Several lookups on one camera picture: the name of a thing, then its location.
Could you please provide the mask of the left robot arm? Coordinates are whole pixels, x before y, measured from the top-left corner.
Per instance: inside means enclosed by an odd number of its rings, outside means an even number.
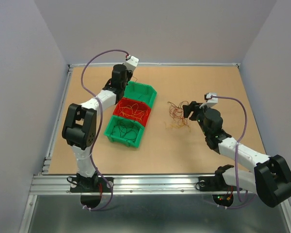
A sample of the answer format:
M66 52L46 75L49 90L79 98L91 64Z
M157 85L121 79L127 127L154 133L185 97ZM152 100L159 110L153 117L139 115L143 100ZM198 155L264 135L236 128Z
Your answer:
M62 137L71 146L77 161L76 177L68 179L73 188L94 191L98 187L98 172L91 162L92 146L98 136L97 116L103 116L104 110L123 98L135 69L128 62L114 65L111 78L96 96L82 104L69 105Z

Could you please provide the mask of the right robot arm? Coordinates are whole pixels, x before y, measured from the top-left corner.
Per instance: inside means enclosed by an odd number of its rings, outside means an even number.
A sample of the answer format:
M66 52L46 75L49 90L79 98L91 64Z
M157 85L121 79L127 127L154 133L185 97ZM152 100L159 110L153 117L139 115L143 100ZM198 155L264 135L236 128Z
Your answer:
M212 177L202 177L197 189L249 191L272 208L291 197L291 170L284 157L262 154L239 143L223 130L220 112L206 103L184 105L183 116L198 123L211 150L235 162L218 167Z

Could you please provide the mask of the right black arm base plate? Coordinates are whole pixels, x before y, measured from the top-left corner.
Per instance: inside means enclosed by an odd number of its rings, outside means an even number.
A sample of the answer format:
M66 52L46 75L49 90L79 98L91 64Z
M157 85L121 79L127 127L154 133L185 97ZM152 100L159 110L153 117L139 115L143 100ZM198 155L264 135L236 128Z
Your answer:
M228 185L220 176L200 176L195 189L202 192L236 191L236 186Z

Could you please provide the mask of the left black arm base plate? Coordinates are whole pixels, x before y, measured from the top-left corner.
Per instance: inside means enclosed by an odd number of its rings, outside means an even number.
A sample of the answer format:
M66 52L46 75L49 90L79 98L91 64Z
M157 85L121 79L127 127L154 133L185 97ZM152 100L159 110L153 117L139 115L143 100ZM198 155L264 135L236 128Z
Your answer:
M102 177L68 176L67 182L70 184L71 193L110 193L110 184L113 185L114 178L107 177L105 182Z

